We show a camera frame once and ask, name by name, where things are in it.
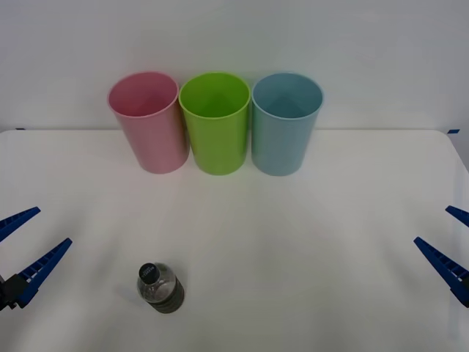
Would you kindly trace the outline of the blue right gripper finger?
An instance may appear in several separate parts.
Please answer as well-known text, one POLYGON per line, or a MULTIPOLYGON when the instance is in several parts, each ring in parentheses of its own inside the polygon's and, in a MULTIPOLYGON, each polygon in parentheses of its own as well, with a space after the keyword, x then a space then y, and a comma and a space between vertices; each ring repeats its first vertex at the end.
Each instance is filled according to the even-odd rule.
POLYGON ((439 252, 422 238, 417 237, 413 242, 449 286, 457 300, 464 307, 468 307, 468 270, 439 252))
POLYGON ((469 212, 454 206, 448 206, 445 211, 463 223, 466 227, 469 227, 469 212))

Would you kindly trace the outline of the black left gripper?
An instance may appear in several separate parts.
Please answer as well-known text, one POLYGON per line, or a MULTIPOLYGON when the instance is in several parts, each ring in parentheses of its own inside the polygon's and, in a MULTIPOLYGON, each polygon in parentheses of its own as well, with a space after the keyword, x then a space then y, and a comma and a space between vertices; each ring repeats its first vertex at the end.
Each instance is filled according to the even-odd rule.
MULTIPOLYGON (((2 242, 38 213, 40 213, 40 209, 33 207, 2 219, 0 221, 0 241, 2 242)), ((40 259, 21 272, 12 275, 6 281, 0 276, 0 310, 2 311, 5 307, 14 309, 16 306, 23 309, 27 306, 72 243, 70 238, 66 238, 40 259)))

